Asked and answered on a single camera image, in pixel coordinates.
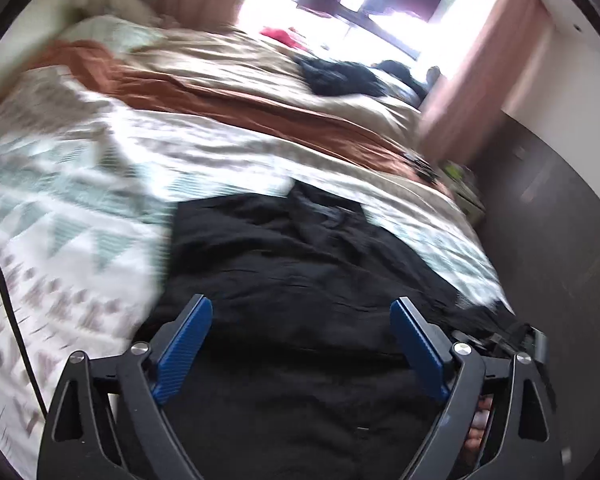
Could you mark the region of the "person's right hand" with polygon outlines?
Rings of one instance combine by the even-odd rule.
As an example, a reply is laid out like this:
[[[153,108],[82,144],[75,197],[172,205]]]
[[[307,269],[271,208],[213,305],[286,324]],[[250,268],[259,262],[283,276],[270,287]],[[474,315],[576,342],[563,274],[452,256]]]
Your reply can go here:
[[[468,434],[463,445],[463,458],[468,464],[477,460],[482,440],[486,434],[486,426],[491,415],[493,396],[482,396],[478,402],[477,411],[472,418]]]

